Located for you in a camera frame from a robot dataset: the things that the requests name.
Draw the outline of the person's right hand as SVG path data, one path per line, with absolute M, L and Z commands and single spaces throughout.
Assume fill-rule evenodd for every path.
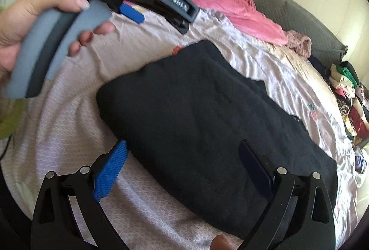
M 210 250 L 235 250 L 234 245 L 231 244 L 230 240 L 224 235 L 217 235 L 211 242 Z

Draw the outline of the green sleeve forearm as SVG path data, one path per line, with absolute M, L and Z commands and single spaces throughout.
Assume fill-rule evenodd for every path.
M 1 140 L 11 136 L 17 129 L 26 108 L 27 100 L 1 98 Z

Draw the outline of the person's left hand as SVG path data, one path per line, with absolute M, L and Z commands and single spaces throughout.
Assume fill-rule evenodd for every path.
M 87 0 L 17 0 L 1 12 L 1 82 L 15 67 L 24 37 L 40 14 L 52 8 L 79 13 L 87 10 Z

